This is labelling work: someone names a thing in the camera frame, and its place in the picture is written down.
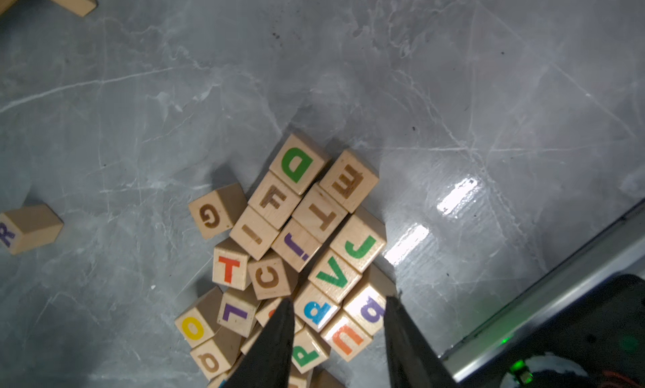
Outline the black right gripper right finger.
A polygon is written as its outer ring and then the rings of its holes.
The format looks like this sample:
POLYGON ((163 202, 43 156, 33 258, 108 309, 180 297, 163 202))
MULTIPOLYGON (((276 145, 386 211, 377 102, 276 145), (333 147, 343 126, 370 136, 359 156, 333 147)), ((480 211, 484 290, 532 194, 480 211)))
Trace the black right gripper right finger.
POLYGON ((391 387, 459 387, 397 297, 386 298, 384 329, 391 387))

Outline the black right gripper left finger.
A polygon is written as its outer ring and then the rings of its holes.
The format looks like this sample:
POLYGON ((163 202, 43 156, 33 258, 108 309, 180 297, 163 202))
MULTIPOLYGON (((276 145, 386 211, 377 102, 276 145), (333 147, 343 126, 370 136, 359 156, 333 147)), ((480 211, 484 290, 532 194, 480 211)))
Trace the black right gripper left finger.
POLYGON ((234 387, 287 388, 292 364, 295 317, 292 299, 284 298, 275 309, 240 367, 223 385, 234 387))

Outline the wooden E letter block brown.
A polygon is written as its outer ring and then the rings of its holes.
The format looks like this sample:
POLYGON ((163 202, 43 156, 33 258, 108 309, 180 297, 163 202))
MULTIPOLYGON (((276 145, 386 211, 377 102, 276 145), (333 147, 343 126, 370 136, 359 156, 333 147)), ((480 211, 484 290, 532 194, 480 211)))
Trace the wooden E letter block brown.
POLYGON ((345 149, 319 185, 349 213, 356 209, 376 187, 378 171, 352 149, 345 149))

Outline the wooden D letter block green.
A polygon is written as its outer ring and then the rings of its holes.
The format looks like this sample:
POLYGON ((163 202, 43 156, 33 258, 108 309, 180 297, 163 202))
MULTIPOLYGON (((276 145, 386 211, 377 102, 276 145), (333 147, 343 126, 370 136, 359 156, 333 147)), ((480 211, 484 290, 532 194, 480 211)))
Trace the wooden D letter block green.
POLYGON ((302 196, 331 159, 331 155, 309 136, 295 132, 278 151, 270 171, 302 196))

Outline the wooden Q letter block brown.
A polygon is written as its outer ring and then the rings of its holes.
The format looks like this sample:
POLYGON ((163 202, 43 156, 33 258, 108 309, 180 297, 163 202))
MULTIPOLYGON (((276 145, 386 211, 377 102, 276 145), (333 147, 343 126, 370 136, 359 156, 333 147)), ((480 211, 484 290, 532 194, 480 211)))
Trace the wooden Q letter block brown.
POLYGON ((208 381, 229 371, 238 357, 243 337, 221 327, 204 343, 190 351, 190 355, 208 381))

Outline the wooden L letter block purple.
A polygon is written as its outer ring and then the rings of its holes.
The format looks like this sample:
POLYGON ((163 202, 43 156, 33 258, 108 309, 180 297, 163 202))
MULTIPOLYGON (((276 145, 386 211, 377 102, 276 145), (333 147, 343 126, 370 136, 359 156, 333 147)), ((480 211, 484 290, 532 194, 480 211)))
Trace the wooden L letter block purple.
POLYGON ((255 327, 255 315, 260 306, 252 285, 245 290, 229 288, 223 294, 217 322, 219 325, 248 338, 255 327))

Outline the wooden U letter block orange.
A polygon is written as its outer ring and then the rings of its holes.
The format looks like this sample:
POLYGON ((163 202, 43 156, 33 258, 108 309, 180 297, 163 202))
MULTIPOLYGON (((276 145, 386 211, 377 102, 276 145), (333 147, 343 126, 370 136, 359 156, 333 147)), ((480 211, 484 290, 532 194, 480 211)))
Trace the wooden U letter block orange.
POLYGON ((344 310, 335 314, 320 334, 331 349, 348 363, 373 342, 372 336, 344 310))

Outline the wooden O letter block yellow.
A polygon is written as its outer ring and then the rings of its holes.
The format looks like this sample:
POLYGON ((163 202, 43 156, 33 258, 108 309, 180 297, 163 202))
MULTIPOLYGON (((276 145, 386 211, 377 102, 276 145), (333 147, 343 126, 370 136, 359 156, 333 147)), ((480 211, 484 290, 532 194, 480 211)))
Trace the wooden O letter block yellow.
POLYGON ((222 299, 223 291, 213 287, 175 320, 177 329, 191 348, 211 339, 220 329, 218 311, 222 299))

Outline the wooden C letter block brown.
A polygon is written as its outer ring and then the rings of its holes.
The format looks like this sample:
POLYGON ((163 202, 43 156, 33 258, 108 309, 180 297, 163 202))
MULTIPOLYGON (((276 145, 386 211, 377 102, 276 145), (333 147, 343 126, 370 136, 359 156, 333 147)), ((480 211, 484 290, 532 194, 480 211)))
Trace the wooden C letter block brown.
POLYGON ((298 282, 298 272, 274 250, 248 265, 248 273, 255 296, 261 301, 292 295, 298 282))

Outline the wooden T letter block red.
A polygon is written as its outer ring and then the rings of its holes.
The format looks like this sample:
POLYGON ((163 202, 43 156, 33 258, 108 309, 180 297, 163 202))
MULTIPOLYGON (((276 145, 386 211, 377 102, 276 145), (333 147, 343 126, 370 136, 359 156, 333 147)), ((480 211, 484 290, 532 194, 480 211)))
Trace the wooden T letter block red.
POLYGON ((232 238, 220 242, 213 249, 213 283, 245 290, 251 284, 248 274, 251 260, 251 256, 232 238))

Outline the wooden V letter block green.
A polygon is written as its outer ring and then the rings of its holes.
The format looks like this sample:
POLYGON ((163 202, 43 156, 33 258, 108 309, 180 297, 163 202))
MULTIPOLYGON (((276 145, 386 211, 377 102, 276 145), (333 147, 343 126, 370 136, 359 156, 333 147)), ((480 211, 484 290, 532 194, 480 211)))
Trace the wooden V letter block green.
POLYGON ((317 260, 307 279, 333 302, 340 304, 361 277, 362 274, 347 260, 327 249, 317 260))

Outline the wooden I letter block brown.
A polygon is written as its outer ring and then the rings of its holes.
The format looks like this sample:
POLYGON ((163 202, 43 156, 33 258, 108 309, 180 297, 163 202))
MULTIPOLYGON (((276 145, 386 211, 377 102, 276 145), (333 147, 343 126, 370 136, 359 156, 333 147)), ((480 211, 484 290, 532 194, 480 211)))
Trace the wooden I letter block brown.
POLYGON ((247 206, 232 228, 230 238, 254 260, 261 260, 279 233, 257 211, 247 206))

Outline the wooden G letter block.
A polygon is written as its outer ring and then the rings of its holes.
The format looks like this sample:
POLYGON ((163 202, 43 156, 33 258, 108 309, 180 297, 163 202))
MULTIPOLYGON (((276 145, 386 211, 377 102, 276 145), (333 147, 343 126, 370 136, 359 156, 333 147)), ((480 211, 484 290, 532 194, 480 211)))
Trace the wooden G letter block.
POLYGON ((218 188, 188 205, 191 216, 205 240, 231 230, 247 208, 239 183, 218 188))

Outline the wooden F letter block brown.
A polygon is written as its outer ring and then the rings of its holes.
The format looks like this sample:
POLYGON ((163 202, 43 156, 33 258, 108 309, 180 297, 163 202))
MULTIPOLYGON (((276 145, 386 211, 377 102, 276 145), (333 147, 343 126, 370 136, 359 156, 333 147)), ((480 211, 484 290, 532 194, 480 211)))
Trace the wooden F letter block brown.
POLYGON ((302 197, 292 191, 278 176, 267 171, 251 196, 249 206, 273 228, 281 229, 301 200, 302 197))

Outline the wooden R letter block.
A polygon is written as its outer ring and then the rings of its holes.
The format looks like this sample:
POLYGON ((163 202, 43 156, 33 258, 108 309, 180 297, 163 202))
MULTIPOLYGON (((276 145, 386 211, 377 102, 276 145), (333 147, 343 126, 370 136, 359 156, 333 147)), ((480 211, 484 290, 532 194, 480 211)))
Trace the wooden R letter block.
POLYGON ((46 204, 1 213, 1 247, 18 255, 56 241, 63 221, 46 204))

